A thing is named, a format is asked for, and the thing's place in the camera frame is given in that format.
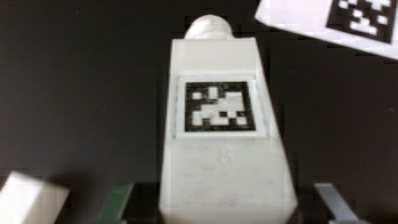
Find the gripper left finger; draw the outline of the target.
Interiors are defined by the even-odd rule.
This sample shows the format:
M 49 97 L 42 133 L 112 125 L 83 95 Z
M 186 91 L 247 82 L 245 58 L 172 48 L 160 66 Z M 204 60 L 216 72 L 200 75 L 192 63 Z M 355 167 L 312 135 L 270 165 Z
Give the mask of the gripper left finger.
M 158 183 L 117 184 L 94 224 L 160 224 Z

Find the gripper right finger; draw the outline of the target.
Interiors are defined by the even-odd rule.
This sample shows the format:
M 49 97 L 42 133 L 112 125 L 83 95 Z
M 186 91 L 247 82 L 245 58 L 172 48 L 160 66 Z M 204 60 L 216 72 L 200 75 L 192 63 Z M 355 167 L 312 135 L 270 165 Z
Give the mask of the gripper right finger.
M 296 188 L 298 208 L 291 224 L 371 224 L 346 203 L 332 183 L 314 183 Z

